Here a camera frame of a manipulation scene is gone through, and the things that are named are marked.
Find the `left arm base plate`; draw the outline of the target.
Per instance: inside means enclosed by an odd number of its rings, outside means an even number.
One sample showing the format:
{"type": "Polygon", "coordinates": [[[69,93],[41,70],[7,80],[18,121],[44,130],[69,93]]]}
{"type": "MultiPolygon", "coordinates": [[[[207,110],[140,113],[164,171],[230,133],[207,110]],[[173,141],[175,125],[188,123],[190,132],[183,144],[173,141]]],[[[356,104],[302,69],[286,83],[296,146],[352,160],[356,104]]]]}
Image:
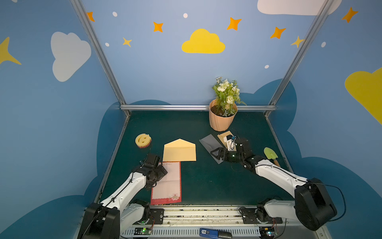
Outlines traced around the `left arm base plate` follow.
{"type": "Polygon", "coordinates": [[[164,220],[164,212],[165,210],[162,208],[154,208],[145,210],[143,213],[142,219],[135,222],[135,225],[162,225],[164,220]]]}

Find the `grey envelope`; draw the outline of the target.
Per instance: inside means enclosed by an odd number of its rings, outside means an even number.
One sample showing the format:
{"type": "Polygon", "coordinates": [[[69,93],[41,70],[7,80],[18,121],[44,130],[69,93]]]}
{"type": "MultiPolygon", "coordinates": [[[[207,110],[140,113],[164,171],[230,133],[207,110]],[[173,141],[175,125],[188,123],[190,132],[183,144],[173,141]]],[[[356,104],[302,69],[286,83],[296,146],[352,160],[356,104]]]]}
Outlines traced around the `grey envelope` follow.
{"type": "Polygon", "coordinates": [[[212,134],[209,134],[208,136],[200,139],[199,142],[208,151],[209,155],[216,161],[217,164],[223,163],[223,160],[217,158],[217,151],[212,153],[212,151],[222,147],[222,145],[212,134]]]}

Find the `red letter paper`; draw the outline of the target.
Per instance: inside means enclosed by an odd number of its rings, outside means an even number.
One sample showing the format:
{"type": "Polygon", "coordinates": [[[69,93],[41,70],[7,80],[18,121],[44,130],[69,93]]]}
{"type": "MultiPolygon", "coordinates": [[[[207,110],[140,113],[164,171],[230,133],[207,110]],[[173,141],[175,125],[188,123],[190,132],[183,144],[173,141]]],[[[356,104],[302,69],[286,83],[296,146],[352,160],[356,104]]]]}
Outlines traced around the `red letter paper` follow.
{"type": "Polygon", "coordinates": [[[164,205],[182,202],[181,163],[164,162],[167,174],[152,188],[151,205],[164,205]]]}

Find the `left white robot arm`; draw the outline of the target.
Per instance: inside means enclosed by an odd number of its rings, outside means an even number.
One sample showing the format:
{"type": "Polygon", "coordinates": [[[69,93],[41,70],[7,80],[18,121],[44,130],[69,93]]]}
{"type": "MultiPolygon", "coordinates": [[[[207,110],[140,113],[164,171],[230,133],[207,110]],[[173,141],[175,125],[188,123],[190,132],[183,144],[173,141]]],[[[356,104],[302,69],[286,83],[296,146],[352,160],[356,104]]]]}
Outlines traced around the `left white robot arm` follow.
{"type": "Polygon", "coordinates": [[[155,187],[168,173],[160,161],[158,155],[149,153],[114,193],[100,203],[90,204],[77,238],[119,239],[133,224],[149,222],[149,203],[133,198],[142,189],[155,187]]]}

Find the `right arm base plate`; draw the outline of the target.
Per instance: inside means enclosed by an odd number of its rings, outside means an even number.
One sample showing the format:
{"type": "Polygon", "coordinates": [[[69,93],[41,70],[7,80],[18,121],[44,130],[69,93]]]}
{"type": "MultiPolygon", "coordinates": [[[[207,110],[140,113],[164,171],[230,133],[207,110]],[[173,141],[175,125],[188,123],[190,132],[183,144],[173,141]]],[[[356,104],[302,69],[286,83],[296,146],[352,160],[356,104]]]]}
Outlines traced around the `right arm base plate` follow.
{"type": "Polygon", "coordinates": [[[263,208],[240,207],[239,213],[242,216],[244,224],[282,224],[282,218],[270,217],[263,208]]]}

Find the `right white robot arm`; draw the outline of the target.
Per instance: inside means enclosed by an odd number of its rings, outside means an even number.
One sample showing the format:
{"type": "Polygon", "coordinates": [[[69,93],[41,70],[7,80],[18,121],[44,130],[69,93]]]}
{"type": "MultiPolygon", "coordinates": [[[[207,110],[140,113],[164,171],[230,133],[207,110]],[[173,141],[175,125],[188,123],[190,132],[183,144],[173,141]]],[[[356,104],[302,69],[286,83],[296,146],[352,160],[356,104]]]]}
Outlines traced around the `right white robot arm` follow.
{"type": "Polygon", "coordinates": [[[256,219],[267,223],[272,218],[299,221],[311,231],[316,231],[327,222],[335,221],[337,209],[327,191],[327,185],[317,178],[307,179],[295,175],[255,155],[245,138],[227,140],[227,147],[209,150],[220,161],[239,163],[248,171],[266,178],[292,196],[292,200],[270,199],[257,205],[256,219]]]}

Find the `small yellow envelope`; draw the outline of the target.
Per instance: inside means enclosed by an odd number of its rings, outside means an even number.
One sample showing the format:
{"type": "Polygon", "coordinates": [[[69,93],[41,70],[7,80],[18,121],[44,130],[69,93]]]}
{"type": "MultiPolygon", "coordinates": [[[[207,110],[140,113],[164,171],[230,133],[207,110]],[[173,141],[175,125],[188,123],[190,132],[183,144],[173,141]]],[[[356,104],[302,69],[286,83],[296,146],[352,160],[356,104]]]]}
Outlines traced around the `small yellow envelope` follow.
{"type": "Polygon", "coordinates": [[[227,132],[224,132],[224,133],[218,135],[219,140],[223,143],[223,145],[224,145],[226,148],[227,148],[227,144],[226,144],[226,142],[225,142],[225,137],[228,136],[228,135],[230,135],[230,134],[233,135],[233,134],[231,133],[231,131],[227,131],[227,132]]]}

